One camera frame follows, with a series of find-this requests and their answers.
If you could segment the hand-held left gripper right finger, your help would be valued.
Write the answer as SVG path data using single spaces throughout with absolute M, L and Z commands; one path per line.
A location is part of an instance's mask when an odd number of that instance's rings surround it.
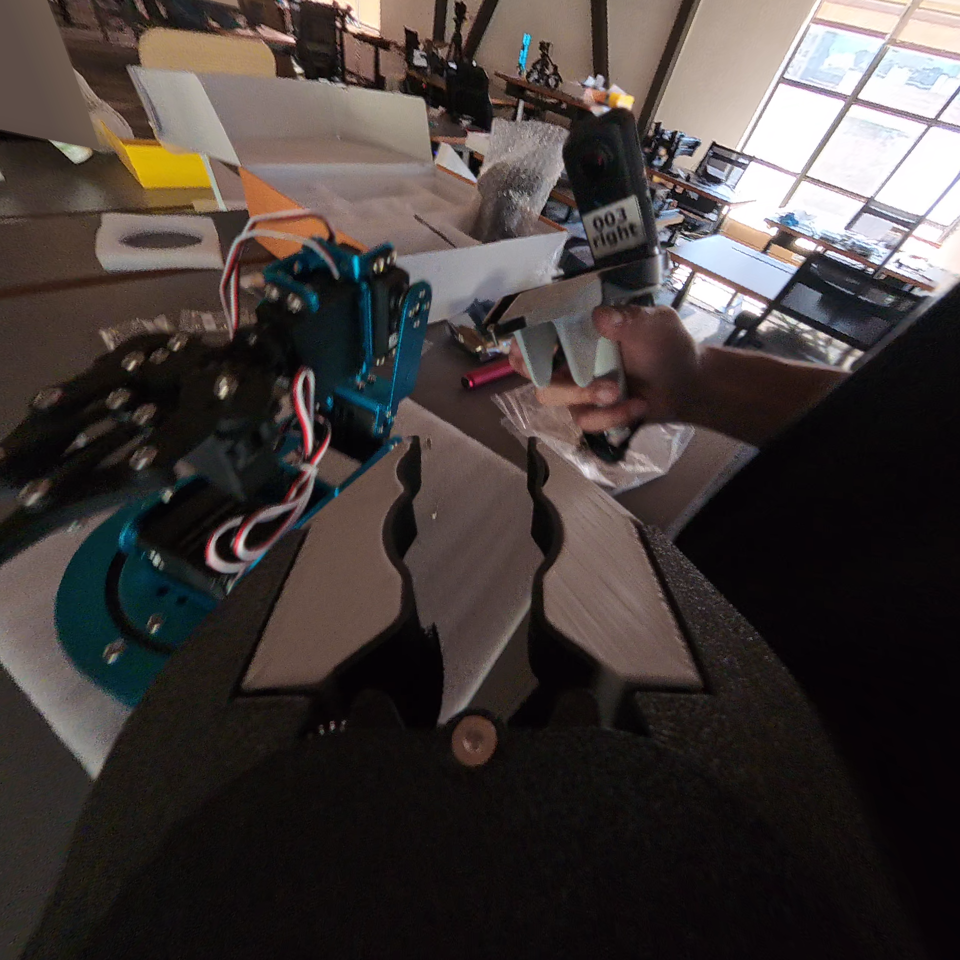
M 541 690 L 706 689 L 674 604 L 629 511 L 553 449 L 527 443 L 531 537 L 541 555 L 527 655 Z

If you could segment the white foam packing piece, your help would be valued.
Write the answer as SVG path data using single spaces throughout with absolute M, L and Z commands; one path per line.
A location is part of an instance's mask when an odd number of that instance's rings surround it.
M 103 213 L 94 253 L 108 273 L 222 271 L 217 226 L 204 215 Z

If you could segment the bubble wrap bag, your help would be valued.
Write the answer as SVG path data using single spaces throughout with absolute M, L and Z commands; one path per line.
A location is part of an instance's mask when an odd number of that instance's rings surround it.
M 493 243 L 534 234 L 564 172 L 569 131 L 542 121 L 492 121 L 477 179 L 479 207 L 472 236 Z

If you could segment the dark grey desk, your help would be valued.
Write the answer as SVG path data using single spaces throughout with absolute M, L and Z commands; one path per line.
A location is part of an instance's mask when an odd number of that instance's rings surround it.
M 45 141 L 2 138 L 2 436 L 37 389 L 85 368 L 105 349 L 99 331 L 136 318 L 213 310 L 213 271 L 107 274 L 94 254 L 100 208 L 185 212 L 162 204 L 200 198 L 122 186 L 119 160 L 97 154 L 72 165 Z M 524 464 L 520 442 L 501 424 L 492 397 L 516 376 L 474 392 L 460 379 L 472 362 L 433 323 L 413 402 L 486 446 Z M 695 428 L 665 476 L 618 499 L 675 535 L 750 448 Z M 67 664 L 54 639 L 53 598 L 70 554 L 89 526 L 60 532 L 2 572 L 2 958 L 18 958 L 63 867 L 90 792 L 91 776 L 124 720 L 124 709 Z

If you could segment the bright paned window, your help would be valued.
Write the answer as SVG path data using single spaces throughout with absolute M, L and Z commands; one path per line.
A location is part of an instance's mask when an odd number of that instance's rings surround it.
M 958 87 L 958 2 L 815 2 L 741 141 L 752 203 L 733 219 L 874 234 L 856 222 L 878 204 L 932 258 L 958 230 Z

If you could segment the person's right forearm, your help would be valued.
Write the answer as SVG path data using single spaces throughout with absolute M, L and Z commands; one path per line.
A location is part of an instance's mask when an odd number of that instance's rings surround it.
M 705 347 L 677 418 L 761 448 L 851 377 L 755 350 Z

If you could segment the dark blue parts packet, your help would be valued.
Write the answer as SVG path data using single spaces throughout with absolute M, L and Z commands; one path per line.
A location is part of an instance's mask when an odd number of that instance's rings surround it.
M 510 354 L 511 339 L 498 340 L 469 311 L 446 319 L 442 325 L 453 346 L 475 363 L 489 364 Z

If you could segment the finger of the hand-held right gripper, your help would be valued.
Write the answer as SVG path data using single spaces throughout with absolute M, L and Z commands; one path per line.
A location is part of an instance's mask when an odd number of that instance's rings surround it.
M 596 343 L 593 311 L 603 302 L 606 270 L 590 270 L 496 300 L 486 313 L 486 343 L 498 344 L 521 330 L 554 324 L 568 338 Z

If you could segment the yellow box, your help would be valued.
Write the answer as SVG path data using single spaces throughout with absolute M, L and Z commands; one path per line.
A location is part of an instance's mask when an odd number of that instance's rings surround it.
M 145 189 L 212 188 L 207 162 L 198 153 L 174 152 L 156 140 L 108 140 L 126 171 Z

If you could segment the pile of small parts bags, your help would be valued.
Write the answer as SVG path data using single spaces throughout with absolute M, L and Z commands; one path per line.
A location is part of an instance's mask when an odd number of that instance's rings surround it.
M 180 334 L 223 341 L 229 334 L 229 327 L 222 313 L 188 308 L 169 314 L 119 320 L 102 326 L 98 336 L 105 349 L 112 352 L 136 337 L 161 335 L 169 338 Z

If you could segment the grey office table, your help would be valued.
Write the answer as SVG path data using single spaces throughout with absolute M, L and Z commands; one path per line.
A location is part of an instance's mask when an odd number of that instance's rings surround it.
M 689 270 L 671 303 L 675 310 L 684 304 L 698 276 L 709 278 L 734 294 L 766 305 L 776 299 L 798 271 L 796 266 L 722 234 L 673 246 L 667 253 L 674 267 Z

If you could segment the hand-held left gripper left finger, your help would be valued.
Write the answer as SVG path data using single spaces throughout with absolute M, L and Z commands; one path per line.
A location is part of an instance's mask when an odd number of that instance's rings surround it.
M 442 651 L 405 563 L 417 537 L 422 446 L 402 438 L 318 510 L 239 683 L 245 695 L 442 702 Z

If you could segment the yellow chair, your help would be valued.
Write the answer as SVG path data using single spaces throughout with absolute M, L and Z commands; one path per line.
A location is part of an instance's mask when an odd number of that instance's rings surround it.
M 193 74 L 278 76 L 274 53 L 260 38 L 234 33 L 151 28 L 137 42 L 145 68 Z

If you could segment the black mesh office chair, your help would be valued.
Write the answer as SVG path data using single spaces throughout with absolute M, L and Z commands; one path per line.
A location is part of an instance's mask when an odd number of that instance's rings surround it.
M 828 253 L 806 258 L 758 314 L 740 312 L 726 347 L 759 347 L 758 331 L 771 314 L 868 353 L 903 322 L 925 298 L 904 283 L 849 265 Z

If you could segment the person's right hand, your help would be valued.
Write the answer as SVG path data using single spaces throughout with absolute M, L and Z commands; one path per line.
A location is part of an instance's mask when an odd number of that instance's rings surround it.
M 701 422 L 701 355 L 673 309 L 600 306 L 591 318 L 599 335 L 618 349 L 623 385 L 597 378 L 581 387 L 563 367 L 535 391 L 542 405 L 567 409 L 587 434 Z

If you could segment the red-handled tool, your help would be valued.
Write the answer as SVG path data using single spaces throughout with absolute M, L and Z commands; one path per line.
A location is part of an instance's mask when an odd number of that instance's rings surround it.
M 499 383 L 514 376 L 516 373 L 510 360 L 503 357 L 487 362 L 486 364 L 481 364 L 465 372 L 461 376 L 461 386 L 463 390 L 473 392 Z

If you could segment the blue toy robot arm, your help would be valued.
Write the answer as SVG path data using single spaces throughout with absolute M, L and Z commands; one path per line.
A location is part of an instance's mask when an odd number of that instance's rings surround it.
M 397 266 L 391 246 L 304 241 L 267 269 L 256 318 L 242 330 L 246 244 L 222 280 L 226 342 L 259 326 L 294 350 L 292 385 L 280 388 L 280 474 L 239 501 L 180 463 L 180 478 L 138 493 L 80 548 L 54 598 L 66 654 L 130 709 L 277 541 L 395 445 L 396 414 L 421 365 L 431 290 Z

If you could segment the white parts box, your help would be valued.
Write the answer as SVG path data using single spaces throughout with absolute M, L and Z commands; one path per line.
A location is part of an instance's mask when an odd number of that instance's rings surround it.
M 473 236 L 476 187 L 435 166 L 426 104 L 327 81 L 128 69 L 165 147 L 238 168 L 250 214 L 318 211 L 338 238 L 391 244 L 432 288 L 430 322 L 553 278 L 566 235 Z

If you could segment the clear plastic bag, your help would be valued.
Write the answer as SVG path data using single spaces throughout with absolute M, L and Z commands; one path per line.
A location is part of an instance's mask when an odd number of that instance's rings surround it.
M 624 458 L 603 461 L 590 450 L 569 411 L 546 407 L 533 385 L 499 392 L 492 402 L 502 425 L 523 444 L 536 439 L 583 477 L 618 496 L 665 476 L 685 452 L 693 435 L 689 426 L 654 424 L 632 435 Z

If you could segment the white foam sheet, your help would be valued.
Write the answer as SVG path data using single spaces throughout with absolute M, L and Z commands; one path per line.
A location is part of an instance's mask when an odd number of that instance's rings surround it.
M 401 404 L 399 427 L 421 445 L 417 536 L 405 564 L 421 619 L 438 629 L 446 722 L 468 708 L 524 625 L 542 555 L 525 469 L 411 400 Z M 2 567 L 2 667 L 91 777 L 130 708 L 66 654 L 55 598 L 75 554 L 110 519 L 51 534 Z

